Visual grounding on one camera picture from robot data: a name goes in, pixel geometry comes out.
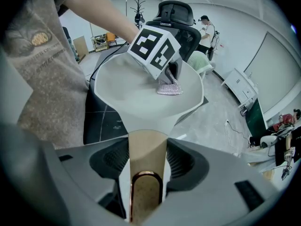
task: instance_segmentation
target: pink object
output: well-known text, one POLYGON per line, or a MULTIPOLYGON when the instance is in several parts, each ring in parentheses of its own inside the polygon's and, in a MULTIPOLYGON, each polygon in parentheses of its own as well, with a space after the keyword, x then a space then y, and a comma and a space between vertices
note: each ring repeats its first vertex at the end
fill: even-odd
POLYGON ((161 95, 170 95, 170 96, 182 94, 183 91, 181 89, 181 86, 179 85, 179 82, 171 74, 169 68, 166 70, 166 72, 170 75, 173 81, 171 84, 167 84, 165 81, 159 79, 159 88, 157 90, 157 93, 161 95))

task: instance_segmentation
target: tiled floor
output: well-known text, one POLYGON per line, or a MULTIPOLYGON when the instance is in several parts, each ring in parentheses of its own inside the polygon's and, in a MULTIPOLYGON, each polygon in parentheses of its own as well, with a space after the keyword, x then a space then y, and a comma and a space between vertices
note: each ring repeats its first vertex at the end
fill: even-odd
POLYGON ((230 90, 221 87, 221 83, 214 73, 205 76, 204 93, 209 103, 176 125, 170 137, 182 136, 182 140, 229 153, 240 153, 247 149, 248 141, 242 134, 232 131, 229 125, 224 126, 228 119, 233 129, 242 132, 245 138, 250 134, 246 120, 237 108, 237 100, 230 90))
POLYGON ((90 92, 86 100, 84 144, 127 135, 119 114, 90 92))

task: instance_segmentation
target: white shirt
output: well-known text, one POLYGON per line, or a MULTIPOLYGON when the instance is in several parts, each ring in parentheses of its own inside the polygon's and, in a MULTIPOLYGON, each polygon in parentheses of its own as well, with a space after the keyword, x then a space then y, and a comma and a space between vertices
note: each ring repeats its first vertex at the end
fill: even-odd
POLYGON ((214 36, 214 26, 212 24, 209 24, 207 28, 205 29, 205 34, 209 34, 209 36, 206 39, 201 39, 200 45, 203 45, 205 47, 210 48, 211 47, 211 41, 214 36))

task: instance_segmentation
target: orange chair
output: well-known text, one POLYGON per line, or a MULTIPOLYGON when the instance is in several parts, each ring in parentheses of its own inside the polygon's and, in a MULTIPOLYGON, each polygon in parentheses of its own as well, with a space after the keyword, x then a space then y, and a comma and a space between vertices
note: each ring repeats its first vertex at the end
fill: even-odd
POLYGON ((109 47, 110 47, 110 45, 111 45, 111 42, 115 42, 116 45, 117 45, 115 34, 113 34, 113 33, 111 33, 111 32, 107 32, 107 33, 106 33, 106 36, 107 36, 107 42, 108 42, 109 47))

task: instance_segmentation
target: black vent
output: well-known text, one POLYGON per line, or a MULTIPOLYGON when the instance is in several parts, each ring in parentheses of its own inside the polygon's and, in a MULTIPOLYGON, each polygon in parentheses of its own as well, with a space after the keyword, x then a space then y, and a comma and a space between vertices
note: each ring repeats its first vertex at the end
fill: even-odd
POLYGON ((249 181, 242 181, 235 183, 236 188, 245 200, 250 211, 256 209, 264 202, 256 189, 249 183, 249 181))
POLYGON ((72 159, 73 157, 70 156, 70 155, 64 155, 64 156, 60 156, 59 159, 60 161, 66 161, 66 160, 69 160, 69 159, 72 159))
POLYGON ((194 166, 193 157, 173 144, 167 147, 167 161, 171 169, 171 178, 185 175, 194 166))
POLYGON ((118 180, 128 159, 128 140, 125 138, 94 153, 90 157, 90 166, 99 176, 118 180))
POLYGON ((103 157, 103 161, 108 166, 122 172, 124 166, 129 159, 128 146, 120 146, 114 150, 106 153, 103 157))

